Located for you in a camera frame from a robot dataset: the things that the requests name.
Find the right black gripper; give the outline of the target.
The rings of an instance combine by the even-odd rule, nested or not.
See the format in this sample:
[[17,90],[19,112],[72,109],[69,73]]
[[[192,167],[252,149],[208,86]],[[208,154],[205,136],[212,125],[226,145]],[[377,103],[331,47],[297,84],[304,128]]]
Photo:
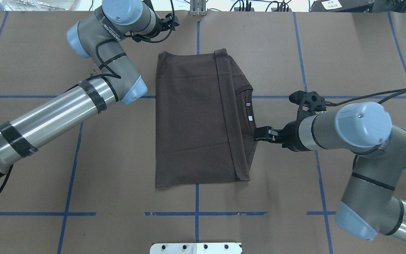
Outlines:
[[326,150],[314,137],[313,125],[318,111],[326,111],[325,98],[315,91],[296,91],[289,96],[297,104],[296,120],[285,127],[274,129],[271,126],[255,128],[253,139],[268,143],[282,143],[283,148],[294,152]]

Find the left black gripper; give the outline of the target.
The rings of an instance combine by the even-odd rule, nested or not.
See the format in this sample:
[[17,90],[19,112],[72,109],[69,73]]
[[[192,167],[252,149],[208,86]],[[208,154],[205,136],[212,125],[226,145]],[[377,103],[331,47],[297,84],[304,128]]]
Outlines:
[[164,19],[156,14],[156,36],[161,32],[168,32],[168,35],[172,31],[176,30],[176,27],[180,26],[178,17],[173,13],[168,13]]

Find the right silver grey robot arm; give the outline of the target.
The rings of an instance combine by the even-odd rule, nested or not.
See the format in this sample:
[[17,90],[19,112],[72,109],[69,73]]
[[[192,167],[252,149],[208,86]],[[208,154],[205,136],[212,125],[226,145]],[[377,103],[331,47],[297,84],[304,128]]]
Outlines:
[[394,191],[406,171],[406,129],[392,124],[380,102],[335,106],[316,92],[297,91],[295,121],[282,129],[256,128],[254,139],[290,151],[346,149],[355,154],[352,172],[335,214],[336,224],[364,241],[382,234],[406,244],[406,201]]

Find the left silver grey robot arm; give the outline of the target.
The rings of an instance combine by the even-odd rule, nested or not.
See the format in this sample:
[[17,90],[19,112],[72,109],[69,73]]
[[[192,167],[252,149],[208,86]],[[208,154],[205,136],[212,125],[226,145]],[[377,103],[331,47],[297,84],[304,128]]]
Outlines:
[[0,124],[0,179],[8,179],[14,163],[111,105],[129,105],[144,96],[148,88],[121,41],[158,43],[156,36],[162,32],[170,36],[178,26],[174,9],[162,18],[143,0],[104,0],[74,24],[67,32],[69,46],[79,56],[91,58],[100,74],[82,79],[38,108]]

